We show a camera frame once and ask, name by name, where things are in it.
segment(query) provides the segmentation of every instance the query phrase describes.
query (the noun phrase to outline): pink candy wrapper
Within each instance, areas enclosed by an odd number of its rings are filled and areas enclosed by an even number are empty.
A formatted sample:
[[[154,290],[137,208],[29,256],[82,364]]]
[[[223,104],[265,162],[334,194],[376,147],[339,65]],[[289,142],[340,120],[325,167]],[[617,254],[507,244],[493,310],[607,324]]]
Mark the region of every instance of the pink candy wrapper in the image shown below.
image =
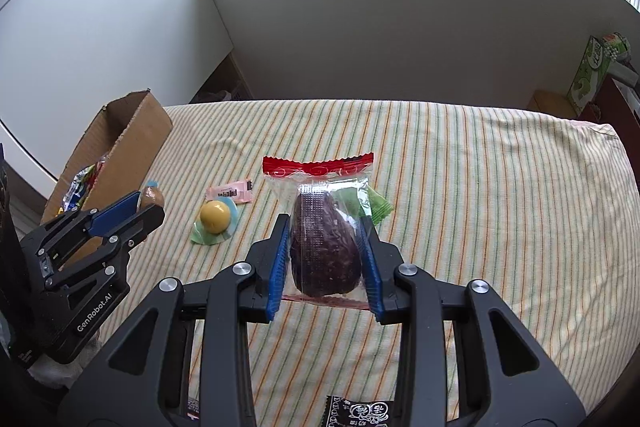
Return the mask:
[[[254,199],[251,180],[233,182],[220,187],[209,187],[206,194],[207,201],[218,198],[231,198],[234,203],[251,203]]]

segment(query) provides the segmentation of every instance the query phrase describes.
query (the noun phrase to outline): bed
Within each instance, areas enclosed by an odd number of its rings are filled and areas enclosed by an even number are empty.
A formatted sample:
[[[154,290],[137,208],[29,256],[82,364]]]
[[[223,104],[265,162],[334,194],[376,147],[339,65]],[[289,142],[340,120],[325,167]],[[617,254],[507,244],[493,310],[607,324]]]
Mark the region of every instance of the bed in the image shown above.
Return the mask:
[[[300,100],[166,108],[174,129],[148,178],[166,199],[164,225],[132,252],[130,295],[105,340],[164,277],[213,277],[267,237],[283,208],[260,167],[373,151],[372,186],[395,211],[383,241],[448,282],[487,280],[529,328],[585,409],[607,394],[640,343],[640,200],[608,125],[534,112],[426,102]],[[189,240],[210,185],[251,178],[233,237]],[[369,312],[283,302],[270,325],[249,325],[255,411],[262,427],[316,427],[324,398],[391,399],[399,328]],[[449,417],[457,415],[447,335]],[[190,396],[198,396],[202,324]]]

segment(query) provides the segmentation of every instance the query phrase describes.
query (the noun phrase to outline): yellow ball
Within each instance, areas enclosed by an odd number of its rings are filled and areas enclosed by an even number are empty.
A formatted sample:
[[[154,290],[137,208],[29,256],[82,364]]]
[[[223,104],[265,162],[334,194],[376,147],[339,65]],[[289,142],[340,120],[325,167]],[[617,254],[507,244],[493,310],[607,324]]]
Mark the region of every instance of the yellow ball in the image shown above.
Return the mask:
[[[209,233],[220,233],[231,223],[231,210],[222,201],[207,201],[200,209],[200,222]]]

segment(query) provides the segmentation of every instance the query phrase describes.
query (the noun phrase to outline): plastic bag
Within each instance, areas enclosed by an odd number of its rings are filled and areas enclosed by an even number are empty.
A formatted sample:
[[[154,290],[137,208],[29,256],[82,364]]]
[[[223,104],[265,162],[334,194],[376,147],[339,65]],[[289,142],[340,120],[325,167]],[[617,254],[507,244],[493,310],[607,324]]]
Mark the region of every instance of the plastic bag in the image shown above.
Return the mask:
[[[146,182],[145,187],[140,190],[140,197],[138,198],[138,210],[142,210],[152,204],[157,204],[164,208],[164,194],[158,187],[158,182],[155,180],[149,180]]]
[[[370,216],[373,153],[298,163],[266,156],[262,171],[290,214],[289,260],[282,298],[368,309],[356,234]]]

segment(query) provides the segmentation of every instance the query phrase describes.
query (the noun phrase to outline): screw head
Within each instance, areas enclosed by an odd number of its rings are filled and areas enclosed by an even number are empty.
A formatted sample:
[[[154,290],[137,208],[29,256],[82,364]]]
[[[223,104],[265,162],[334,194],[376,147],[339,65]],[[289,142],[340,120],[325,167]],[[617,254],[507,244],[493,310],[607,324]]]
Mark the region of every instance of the screw head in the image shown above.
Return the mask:
[[[476,293],[487,293],[489,291],[489,285],[482,279],[475,279],[471,281],[471,289]]]
[[[160,281],[158,287],[160,288],[160,291],[172,292],[178,287],[178,282],[173,277],[167,277]]]
[[[402,275],[412,276],[418,273],[418,267],[415,266],[415,264],[402,263],[400,266],[398,266],[398,271]]]
[[[236,275],[247,275],[251,272],[251,265],[249,263],[236,263],[234,264],[233,271]]]

